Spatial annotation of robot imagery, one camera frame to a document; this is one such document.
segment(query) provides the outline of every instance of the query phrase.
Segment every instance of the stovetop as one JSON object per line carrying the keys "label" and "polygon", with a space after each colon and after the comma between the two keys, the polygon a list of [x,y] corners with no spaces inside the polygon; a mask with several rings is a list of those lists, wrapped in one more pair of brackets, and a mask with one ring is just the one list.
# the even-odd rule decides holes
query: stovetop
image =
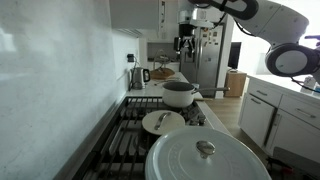
{"label": "stovetop", "polygon": [[196,102],[172,108],[161,97],[126,97],[73,179],[145,179],[147,154],[160,136],[145,131],[142,119],[157,110],[179,113],[186,125],[207,126]]}

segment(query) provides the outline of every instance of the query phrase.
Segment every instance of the stainless steel refrigerator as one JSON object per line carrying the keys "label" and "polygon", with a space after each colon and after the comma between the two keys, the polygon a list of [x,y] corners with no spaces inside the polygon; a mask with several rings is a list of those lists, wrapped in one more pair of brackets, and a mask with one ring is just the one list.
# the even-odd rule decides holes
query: stainless steel refrigerator
{"label": "stainless steel refrigerator", "polygon": [[[222,47],[223,25],[212,30],[194,29],[194,52],[190,47],[181,48],[180,71],[190,83],[200,89],[217,87]],[[201,91],[203,96],[215,96],[214,91]]]}

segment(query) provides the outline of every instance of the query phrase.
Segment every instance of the kitchen counter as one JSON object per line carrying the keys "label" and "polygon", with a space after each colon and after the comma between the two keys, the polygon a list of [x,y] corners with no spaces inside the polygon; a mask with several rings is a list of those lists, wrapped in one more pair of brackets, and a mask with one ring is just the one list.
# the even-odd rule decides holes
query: kitchen counter
{"label": "kitchen counter", "polygon": [[[180,81],[182,82],[188,82],[180,72],[176,72],[172,77],[180,78]],[[142,90],[132,89],[131,91],[127,92],[125,96],[145,96],[145,97],[162,96],[162,93],[164,90],[164,88],[162,87],[163,83],[155,85],[155,83],[158,83],[158,82],[160,81],[151,80],[150,82],[148,82],[145,89],[142,89]],[[200,93],[195,93],[194,97],[202,98]],[[230,132],[225,128],[225,126],[221,123],[218,117],[212,112],[212,110],[209,108],[209,106],[205,102],[198,101],[197,104],[201,109],[201,111],[203,112],[203,114],[207,117],[206,123],[209,123],[213,129],[216,129],[218,131],[231,135]]]}
{"label": "kitchen counter", "polygon": [[[254,81],[259,84],[266,85],[265,82],[268,83],[268,88],[275,89],[276,91],[280,91],[282,94],[289,95],[294,97],[295,99],[307,101],[311,104],[320,105],[320,96],[316,96],[314,94],[308,94],[304,92],[300,92],[301,86],[292,82],[290,78],[287,77],[279,77],[275,75],[248,75],[250,81]],[[294,79],[298,81],[304,81],[307,76],[297,76]]]}

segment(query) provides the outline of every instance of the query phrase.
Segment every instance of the white dutch oven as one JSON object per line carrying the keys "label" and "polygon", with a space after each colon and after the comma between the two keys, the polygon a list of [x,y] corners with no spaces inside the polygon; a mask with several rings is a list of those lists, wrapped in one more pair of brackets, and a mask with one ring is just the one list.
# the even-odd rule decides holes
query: white dutch oven
{"label": "white dutch oven", "polygon": [[195,90],[194,86],[185,82],[168,82],[163,85],[162,99],[171,107],[184,108],[189,106],[198,91],[228,91],[229,88],[208,88]]}
{"label": "white dutch oven", "polygon": [[145,175],[148,180],[271,180],[259,158],[240,141],[195,126],[161,136],[148,153]]}

